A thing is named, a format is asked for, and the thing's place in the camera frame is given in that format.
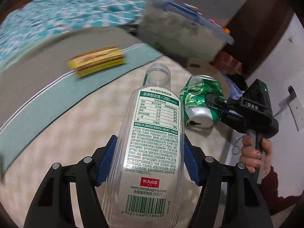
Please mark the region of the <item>person right hand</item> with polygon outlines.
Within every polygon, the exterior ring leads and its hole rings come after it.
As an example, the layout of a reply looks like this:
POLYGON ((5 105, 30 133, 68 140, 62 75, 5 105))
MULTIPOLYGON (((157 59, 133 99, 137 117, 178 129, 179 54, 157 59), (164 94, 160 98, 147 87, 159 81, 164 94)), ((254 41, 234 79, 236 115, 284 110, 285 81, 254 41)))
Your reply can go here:
POLYGON ((269 139, 262 139, 261 145, 265 151, 265 160, 262 153, 251 146, 253 137, 246 135, 242 139, 240 162, 245 164, 250 173, 254 173, 258 167, 263 166, 263 176, 265 178, 271 172, 273 157, 273 144, 269 139))

